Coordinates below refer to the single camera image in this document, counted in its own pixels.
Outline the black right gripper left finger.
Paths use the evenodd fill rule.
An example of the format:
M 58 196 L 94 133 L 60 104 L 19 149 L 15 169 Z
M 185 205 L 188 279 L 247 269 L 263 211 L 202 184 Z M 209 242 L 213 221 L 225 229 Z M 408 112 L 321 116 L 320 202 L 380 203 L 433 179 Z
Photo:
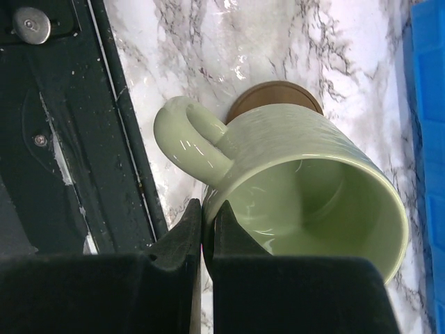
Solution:
M 196 333 L 201 204 L 146 251 L 1 262 L 2 333 Z

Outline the oval wooden tray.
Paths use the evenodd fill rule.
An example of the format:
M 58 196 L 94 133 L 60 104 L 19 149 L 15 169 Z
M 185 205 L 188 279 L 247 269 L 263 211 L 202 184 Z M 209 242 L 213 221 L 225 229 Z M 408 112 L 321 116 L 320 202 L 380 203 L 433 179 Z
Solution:
M 316 98 L 302 86 L 288 81 L 268 81 L 241 94 L 228 111 L 225 124 L 249 110 L 269 104 L 296 104 L 323 115 Z

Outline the blue plastic divided bin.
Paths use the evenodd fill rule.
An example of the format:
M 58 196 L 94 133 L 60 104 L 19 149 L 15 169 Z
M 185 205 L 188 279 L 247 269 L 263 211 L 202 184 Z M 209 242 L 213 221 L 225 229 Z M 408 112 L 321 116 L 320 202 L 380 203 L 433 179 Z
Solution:
M 444 332 L 444 2 L 411 8 L 414 151 L 426 271 L 427 319 Z

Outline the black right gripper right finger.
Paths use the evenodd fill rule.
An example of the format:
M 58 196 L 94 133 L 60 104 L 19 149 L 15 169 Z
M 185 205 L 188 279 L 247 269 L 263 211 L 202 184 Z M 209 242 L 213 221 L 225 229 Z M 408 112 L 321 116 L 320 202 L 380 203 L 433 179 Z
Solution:
M 228 202 L 214 221 L 216 333 L 398 333 L 382 278 L 358 257 L 273 256 Z

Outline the light green ceramic mug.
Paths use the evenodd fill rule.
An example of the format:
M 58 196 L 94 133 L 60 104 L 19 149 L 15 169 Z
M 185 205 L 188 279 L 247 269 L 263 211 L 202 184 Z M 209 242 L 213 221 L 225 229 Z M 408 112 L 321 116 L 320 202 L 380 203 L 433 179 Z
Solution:
M 179 96 L 158 111 L 154 137 L 174 165 L 205 185 L 208 271 L 225 203 L 268 254 L 363 257 L 384 281 L 400 268 L 409 234 L 401 197 L 321 114 L 269 104 L 224 124 L 199 102 Z

